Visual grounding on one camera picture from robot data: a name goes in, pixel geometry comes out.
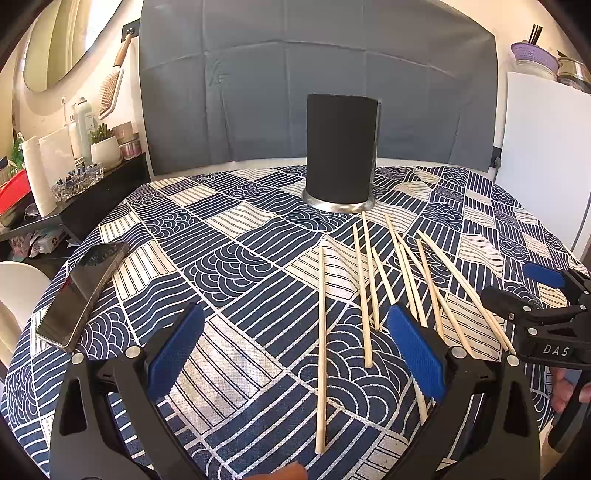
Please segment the white chair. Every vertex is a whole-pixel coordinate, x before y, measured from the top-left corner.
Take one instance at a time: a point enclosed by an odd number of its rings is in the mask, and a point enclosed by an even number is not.
[[[0,262],[0,360],[4,365],[10,364],[18,337],[49,282],[35,267]]]

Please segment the metal bolt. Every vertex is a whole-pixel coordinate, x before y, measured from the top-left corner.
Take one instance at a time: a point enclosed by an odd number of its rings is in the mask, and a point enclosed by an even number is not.
[[[74,365],[81,364],[82,360],[84,360],[84,355],[82,353],[75,353],[72,355],[72,363]]]
[[[452,347],[452,356],[454,358],[466,358],[467,352],[461,346]]]
[[[142,349],[140,347],[138,347],[137,345],[132,345],[125,351],[125,356],[127,358],[135,358],[139,355],[141,351]]]
[[[517,367],[519,365],[519,359],[515,355],[507,356],[507,363],[512,367]]]

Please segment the gray fabric sheet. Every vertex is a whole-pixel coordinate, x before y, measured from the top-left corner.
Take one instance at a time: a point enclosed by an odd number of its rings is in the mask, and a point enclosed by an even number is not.
[[[382,101],[378,156],[488,169],[494,36],[438,0],[145,0],[154,174],[306,156],[308,93]]]

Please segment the blue and white patterned tablecloth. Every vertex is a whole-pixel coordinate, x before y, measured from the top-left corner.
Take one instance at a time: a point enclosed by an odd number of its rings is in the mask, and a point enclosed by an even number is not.
[[[189,301],[206,326],[170,395],[158,406],[179,441],[210,479],[270,472],[299,460],[310,479],[379,479],[417,431],[408,369],[386,328],[372,331],[374,367],[363,366],[359,288],[351,226],[359,216],[323,213],[300,199],[303,166],[238,170],[146,184],[129,195],[84,241],[43,295],[18,342],[1,411],[19,442],[45,471],[53,411],[69,356],[35,334],[66,275],[91,245],[126,241],[130,254],[102,292],[78,348],[91,358],[145,344]],[[403,281],[385,226],[389,213],[410,239],[429,233],[480,291],[494,284],[540,306],[564,297],[522,273],[526,261],[585,271],[571,253],[507,192],[457,167],[382,167],[368,212],[372,245],[397,297]],[[326,251],[327,450],[316,430],[318,247]],[[427,254],[479,356],[499,359],[499,344],[443,264]],[[382,324],[389,303],[377,272]],[[421,280],[416,271],[415,276]],[[434,323],[427,287],[419,291]],[[449,345],[457,338],[447,319]],[[511,326],[504,328],[511,336]],[[547,373],[525,367],[538,424],[551,409]],[[123,405],[115,417],[134,459],[149,465]],[[479,408],[474,397],[470,426]],[[450,457],[464,442],[459,435]]]

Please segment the hand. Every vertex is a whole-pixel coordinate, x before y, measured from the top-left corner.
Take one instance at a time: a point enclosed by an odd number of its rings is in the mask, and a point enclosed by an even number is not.
[[[254,475],[247,480],[308,480],[308,472],[298,462],[293,462],[268,475]]]
[[[565,368],[550,368],[552,373],[552,398],[550,403],[556,413],[562,413],[569,402],[570,397],[573,396],[574,385],[566,380]],[[583,387],[579,394],[579,401],[581,403],[589,403],[591,400],[591,382]]]

